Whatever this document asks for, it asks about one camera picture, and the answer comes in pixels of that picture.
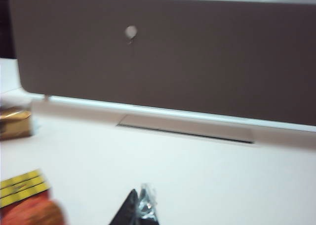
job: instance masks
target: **white desk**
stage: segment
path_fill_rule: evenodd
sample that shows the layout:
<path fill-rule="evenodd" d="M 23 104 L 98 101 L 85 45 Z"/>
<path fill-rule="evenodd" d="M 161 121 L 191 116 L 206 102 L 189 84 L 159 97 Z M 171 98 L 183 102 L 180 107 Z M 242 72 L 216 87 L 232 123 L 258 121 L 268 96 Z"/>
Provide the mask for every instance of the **white desk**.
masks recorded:
<path fill-rule="evenodd" d="M 39 128 L 1 142 L 1 179 L 40 168 L 69 224 L 108 224 L 144 182 L 162 225 L 315 224 L 315 133 L 254 129 L 249 146 L 117 127 L 123 110 L 33 101 Z"/>

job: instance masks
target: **yellow box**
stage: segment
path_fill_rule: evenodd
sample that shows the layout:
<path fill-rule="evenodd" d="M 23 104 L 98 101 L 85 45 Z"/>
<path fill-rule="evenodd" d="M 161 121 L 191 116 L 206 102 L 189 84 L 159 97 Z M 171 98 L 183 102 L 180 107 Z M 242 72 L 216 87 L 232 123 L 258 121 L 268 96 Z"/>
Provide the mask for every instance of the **yellow box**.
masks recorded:
<path fill-rule="evenodd" d="M 31 112 L 17 108 L 1 111 L 0 139 L 19 138 L 32 135 Z"/>

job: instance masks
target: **gray fabric panel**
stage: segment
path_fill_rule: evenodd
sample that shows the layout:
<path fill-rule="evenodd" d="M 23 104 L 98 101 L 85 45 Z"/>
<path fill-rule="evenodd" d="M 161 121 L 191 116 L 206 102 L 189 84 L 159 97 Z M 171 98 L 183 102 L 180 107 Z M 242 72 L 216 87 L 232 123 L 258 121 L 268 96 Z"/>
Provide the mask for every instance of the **gray fabric panel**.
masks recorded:
<path fill-rule="evenodd" d="M 316 5 L 11 0 L 29 92 L 316 125 Z M 138 34 L 128 44 L 124 29 Z"/>

